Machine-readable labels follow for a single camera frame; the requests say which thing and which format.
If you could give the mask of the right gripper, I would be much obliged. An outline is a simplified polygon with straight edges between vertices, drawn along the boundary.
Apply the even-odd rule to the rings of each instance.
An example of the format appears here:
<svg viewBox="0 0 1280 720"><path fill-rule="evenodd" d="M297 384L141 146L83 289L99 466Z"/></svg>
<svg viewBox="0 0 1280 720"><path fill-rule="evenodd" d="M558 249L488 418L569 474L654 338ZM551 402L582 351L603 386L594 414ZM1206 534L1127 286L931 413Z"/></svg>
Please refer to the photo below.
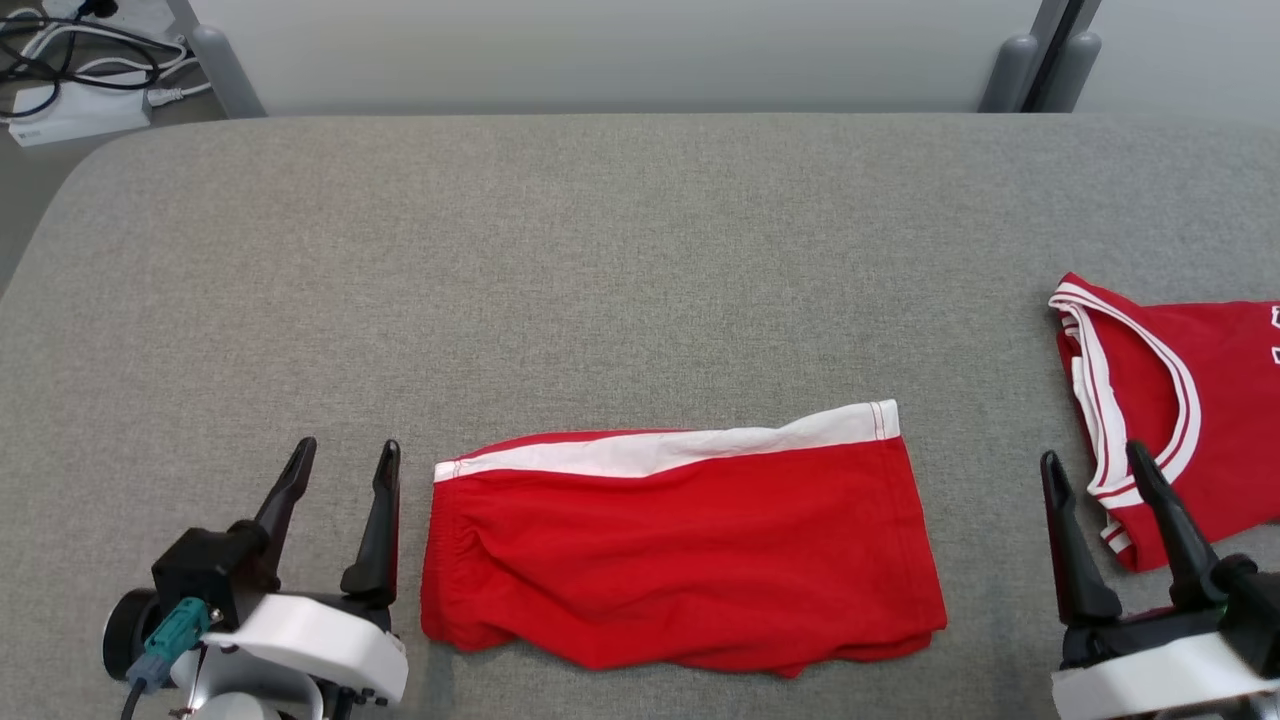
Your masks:
<svg viewBox="0 0 1280 720"><path fill-rule="evenodd" d="M1243 555L1219 564L1148 448L1126 443L1126 460L1155 516L1178 610L1220 609L1213 632L1170 641L1092 667L1053 674L1061 719L1275 719L1277 717L1277 574L1257 571ZM1076 521L1076 497L1055 451L1039 459L1046 529L1059 620L1065 626L1116 623L1123 606L1094 562Z"/></svg>

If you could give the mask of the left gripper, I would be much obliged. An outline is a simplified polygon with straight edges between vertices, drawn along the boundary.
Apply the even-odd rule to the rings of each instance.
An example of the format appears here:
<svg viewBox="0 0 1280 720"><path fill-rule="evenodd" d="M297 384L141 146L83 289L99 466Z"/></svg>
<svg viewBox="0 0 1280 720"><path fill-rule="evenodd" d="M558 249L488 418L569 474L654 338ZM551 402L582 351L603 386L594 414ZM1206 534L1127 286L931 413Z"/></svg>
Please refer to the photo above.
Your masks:
<svg viewBox="0 0 1280 720"><path fill-rule="evenodd" d="M255 521L187 530L125 593L102 629L102 665L124 703L177 691L184 707L396 707L410 666L390 629L398 589L401 447L389 439L355 561L335 596L285 593L270 566L308 488L302 438Z"/></svg>

